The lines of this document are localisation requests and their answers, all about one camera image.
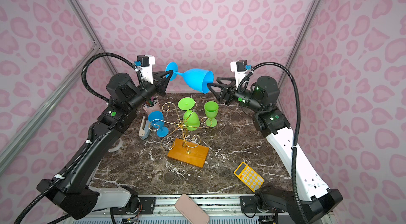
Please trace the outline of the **green glass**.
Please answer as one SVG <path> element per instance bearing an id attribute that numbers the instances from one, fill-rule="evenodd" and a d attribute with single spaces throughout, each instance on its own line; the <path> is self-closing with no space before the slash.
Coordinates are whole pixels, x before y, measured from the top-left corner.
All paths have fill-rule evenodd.
<path id="1" fill-rule="evenodd" d="M 193 110 L 196 102 L 191 97 L 185 97 L 179 100 L 178 107 L 185 111 L 183 115 L 183 124 L 189 131 L 195 131 L 200 126 L 200 119 L 197 113 Z"/>
<path id="2" fill-rule="evenodd" d="M 215 127 L 217 125 L 216 116 L 218 114 L 219 105 L 214 101 L 209 101 L 204 105 L 206 115 L 205 123 L 208 127 Z"/>

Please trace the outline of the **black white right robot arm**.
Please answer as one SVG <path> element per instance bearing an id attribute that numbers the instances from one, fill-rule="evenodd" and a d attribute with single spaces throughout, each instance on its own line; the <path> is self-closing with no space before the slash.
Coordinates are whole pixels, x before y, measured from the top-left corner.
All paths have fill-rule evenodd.
<path id="1" fill-rule="evenodd" d="M 288 119 L 276 106 L 280 90 L 275 79 L 260 77 L 253 89 L 239 93 L 233 78 L 217 78 L 208 83 L 208 89 L 220 102 L 229 105 L 232 101 L 253 111 L 253 124 L 257 131 L 275 149 L 284 167 L 296 184 L 296 192 L 263 185 L 255 190 L 256 207 L 261 211 L 276 208 L 285 211 L 296 224 L 312 224 L 330 213 L 343 196 L 331 189 L 319 176 L 303 150 L 294 146 L 295 131 Z"/>

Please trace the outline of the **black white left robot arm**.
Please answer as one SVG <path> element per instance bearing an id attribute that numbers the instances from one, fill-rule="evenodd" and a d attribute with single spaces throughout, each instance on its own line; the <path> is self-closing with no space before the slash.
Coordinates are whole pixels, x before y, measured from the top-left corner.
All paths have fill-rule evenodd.
<path id="1" fill-rule="evenodd" d="M 100 189 L 89 186 L 92 174 L 112 145 L 137 117 L 137 109 L 154 95 L 164 96 L 172 71 L 153 74 L 153 82 L 136 86 L 130 75 L 119 73 L 107 84 L 108 106 L 88 130 L 88 137 L 57 177 L 43 179 L 37 186 L 45 197 L 78 220 L 94 210 L 122 208 L 127 213 L 139 210 L 136 191 L 128 186 Z"/>

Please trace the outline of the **blue glass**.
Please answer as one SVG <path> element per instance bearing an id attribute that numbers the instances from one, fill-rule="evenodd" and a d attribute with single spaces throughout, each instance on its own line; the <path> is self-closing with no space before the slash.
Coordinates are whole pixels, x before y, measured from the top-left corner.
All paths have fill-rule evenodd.
<path id="1" fill-rule="evenodd" d="M 178 65 L 175 62 L 169 63 L 165 71 L 173 71 L 170 81 L 180 76 L 187 86 L 203 94 L 209 93 L 208 84 L 214 82 L 214 73 L 212 71 L 194 68 L 186 72 L 179 72 Z"/>
<path id="2" fill-rule="evenodd" d="M 155 129 L 156 134 L 160 138 L 164 138 L 168 135 L 169 130 L 165 127 L 165 122 L 163 119 L 163 113 L 161 111 L 155 111 L 149 114 L 148 120 L 153 129 Z"/>

